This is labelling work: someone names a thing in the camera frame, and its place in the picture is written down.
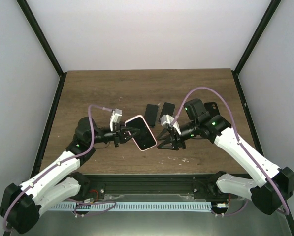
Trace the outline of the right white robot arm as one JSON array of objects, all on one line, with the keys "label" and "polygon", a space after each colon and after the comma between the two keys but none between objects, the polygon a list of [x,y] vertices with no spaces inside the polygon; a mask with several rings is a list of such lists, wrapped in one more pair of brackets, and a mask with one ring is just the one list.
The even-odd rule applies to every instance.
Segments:
[{"label": "right white robot arm", "polygon": [[242,137],[236,136],[232,125],[222,117],[217,108],[207,109],[200,99],[183,106],[190,122],[180,126],[171,115],[161,115],[164,127],[157,136],[158,149],[185,149],[185,141],[200,136],[229,154],[251,177],[235,177],[218,172],[208,185],[209,195],[219,198],[224,193],[234,194],[252,201],[261,212],[271,215],[289,199],[294,191],[294,172],[280,168],[267,160]]}]

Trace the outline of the phone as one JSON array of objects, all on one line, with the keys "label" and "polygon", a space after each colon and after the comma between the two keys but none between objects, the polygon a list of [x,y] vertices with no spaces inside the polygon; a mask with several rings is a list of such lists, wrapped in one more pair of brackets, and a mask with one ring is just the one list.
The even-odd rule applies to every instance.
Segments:
[{"label": "phone", "polygon": [[140,151],[149,150],[157,145],[156,138],[142,115],[136,115],[126,120],[125,126],[140,129],[140,135],[133,139]]}]

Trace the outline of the black phone case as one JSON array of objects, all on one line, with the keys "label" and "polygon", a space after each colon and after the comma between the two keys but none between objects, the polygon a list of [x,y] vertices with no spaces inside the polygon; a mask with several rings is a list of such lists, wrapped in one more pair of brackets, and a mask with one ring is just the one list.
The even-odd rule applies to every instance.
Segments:
[{"label": "black phone case", "polygon": [[219,112],[219,109],[218,109],[216,102],[206,102],[206,103],[204,103],[204,107],[209,112],[211,117],[220,115],[220,112]]}]

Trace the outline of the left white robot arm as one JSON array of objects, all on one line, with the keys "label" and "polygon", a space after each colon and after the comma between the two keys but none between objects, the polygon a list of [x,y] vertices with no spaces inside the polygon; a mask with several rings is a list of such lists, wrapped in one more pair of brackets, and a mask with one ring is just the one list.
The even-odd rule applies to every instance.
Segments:
[{"label": "left white robot arm", "polygon": [[72,142],[62,154],[39,174],[4,191],[0,216],[6,232],[29,231],[50,207],[66,199],[81,200],[89,195],[90,181],[77,171],[95,153],[95,143],[113,141],[116,146],[141,134],[142,128],[112,121],[98,128],[90,117],[79,120]]}]

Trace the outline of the black smartphone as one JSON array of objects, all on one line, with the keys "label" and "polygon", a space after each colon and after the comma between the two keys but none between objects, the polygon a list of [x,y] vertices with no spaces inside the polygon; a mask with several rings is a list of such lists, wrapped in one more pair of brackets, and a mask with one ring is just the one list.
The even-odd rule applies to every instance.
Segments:
[{"label": "black smartphone", "polygon": [[155,126],[156,120],[157,120],[158,109],[159,109],[158,105],[153,105],[153,104],[146,105],[144,118],[145,118],[145,121],[149,127]]},{"label": "black smartphone", "polygon": [[158,119],[158,123],[161,123],[161,117],[163,115],[170,115],[173,116],[175,111],[175,104],[169,103],[169,102],[165,102],[162,106],[160,115],[159,115],[159,119]]}]

